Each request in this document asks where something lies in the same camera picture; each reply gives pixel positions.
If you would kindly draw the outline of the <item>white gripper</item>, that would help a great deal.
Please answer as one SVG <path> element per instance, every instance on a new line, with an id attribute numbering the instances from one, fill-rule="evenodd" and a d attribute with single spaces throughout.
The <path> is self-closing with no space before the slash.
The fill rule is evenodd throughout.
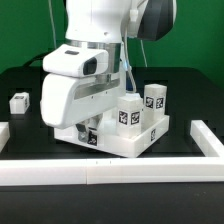
<path id="1" fill-rule="evenodd" d="M 120 49 L 88 49 L 61 45 L 44 57 L 48 72 L 42 86 L 43 121 L 64 129 L 90 119 L 89 127 L 97 129 L 101 113 L 116 106 L 121 95 Z M 88 140 L 84 124 L 76 125 L 78 139 Z"/>

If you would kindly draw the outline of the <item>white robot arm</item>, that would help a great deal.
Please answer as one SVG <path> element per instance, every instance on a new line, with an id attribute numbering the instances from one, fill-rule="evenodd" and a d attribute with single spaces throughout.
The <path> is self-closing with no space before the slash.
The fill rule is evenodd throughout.
<path id="1" fill-rule="evenodd" d="M 94 144 L 99 116 L 126 92 L 129 37 L 157 41 L 174 26 L 177 0 L 66 0 L 66 42 L 43 59 L 45 124 L 74 127 Z"/>

